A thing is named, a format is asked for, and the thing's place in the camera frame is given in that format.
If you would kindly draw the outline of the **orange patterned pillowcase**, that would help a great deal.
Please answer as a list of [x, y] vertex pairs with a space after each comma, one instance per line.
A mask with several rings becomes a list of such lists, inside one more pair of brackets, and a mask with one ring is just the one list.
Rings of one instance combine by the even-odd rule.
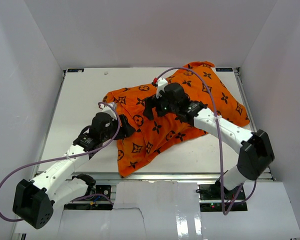
[[[216, 109], [219, 116], [239, 127], [247, 126], [250, 119], [246, 108], [230, 93], [213, 68], [214, 64], [208, 61], [190, 62], [166, 80], [169, 84], [179, 84], [190, 101]], [[145, 167], [172, 146], [207, 134], [194, 127], [191, 116], [170, 112], [158, 116], [153, 110], [152, 120], [145, 117], [146, 99], [155, 97], [156, 91], [156, 86], [149, 83], [113, 90], [103, 98], [105, 103], [116, 103], [117, 113], [124, 115], [135, 129], [132, 136], [116, 142], [118, 173], [123, 178]]]

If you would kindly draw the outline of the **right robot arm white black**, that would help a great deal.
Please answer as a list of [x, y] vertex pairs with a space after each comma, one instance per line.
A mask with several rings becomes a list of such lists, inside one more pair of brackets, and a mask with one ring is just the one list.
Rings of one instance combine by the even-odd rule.
[[169, 84], [165, 79], [159, 79], [156, 94], [145, 99], [143, 115], [153, 120], [153, 112], [159, 117], [175, 114], [182, 122], [222, 140], [238, 154], [236, 166], [226, 171], [215, 187], [216, 195], [223, 200], [232, 196], [234, 189], [245, 181], [257, 180], [275, 159], [265, 131], [253, 132], [215, 116], [207, 105], [190, 100], [178, 83]]

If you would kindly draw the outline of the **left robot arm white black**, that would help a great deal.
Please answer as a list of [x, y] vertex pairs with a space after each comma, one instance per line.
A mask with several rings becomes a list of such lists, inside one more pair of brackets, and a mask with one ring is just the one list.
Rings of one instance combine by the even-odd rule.
[[48, 223], [55, 209], [76, 198], [93, 198], [96, 182], [92, 177], [79, 174], [70, 181], [67, 178], [87, 163], [105, 142], [128, 138], [135, 131], [123, 114], [116, 117], [112, 113], [97, 113], [91, 125], [84, 127], [73, 141], [65, 159], [56, 161], [33, 179], [23, 179], [17, 184], [12, 211], [38, 230]]

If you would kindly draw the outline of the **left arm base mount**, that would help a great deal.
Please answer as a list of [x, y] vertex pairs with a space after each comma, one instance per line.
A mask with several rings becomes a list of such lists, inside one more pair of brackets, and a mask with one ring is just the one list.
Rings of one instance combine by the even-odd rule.
[[77, 201], [92, 201], [94, 204], [98, 201], [107, 201], [111, 205], [111, 186], [97, 185], [96, 180], [87, 174], [75, 175], [69, 182], [70, 188], [73, 190], [73, 195], [70, 197], [70, 202]]

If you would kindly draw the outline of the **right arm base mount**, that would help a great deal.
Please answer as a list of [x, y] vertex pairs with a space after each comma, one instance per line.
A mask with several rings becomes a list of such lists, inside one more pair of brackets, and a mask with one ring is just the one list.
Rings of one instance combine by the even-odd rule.
[[[224, 191], [224, 205], [225, 210], [231, 204], [234, 199], [239, 186], [231, 191]], [[199, 196], [199, 206], [202, 213], [209, 212], [222, 212], [222, 200], [220, 189], [215, 184], [200, 184], [198, 189], [195, 191]], [[248, 210], [247, 203], [243, 202], [246, 199], [245, 191], [243, 188], [240, 189], [239, 194], [234, 201], [231, 212], [246, 212]]]

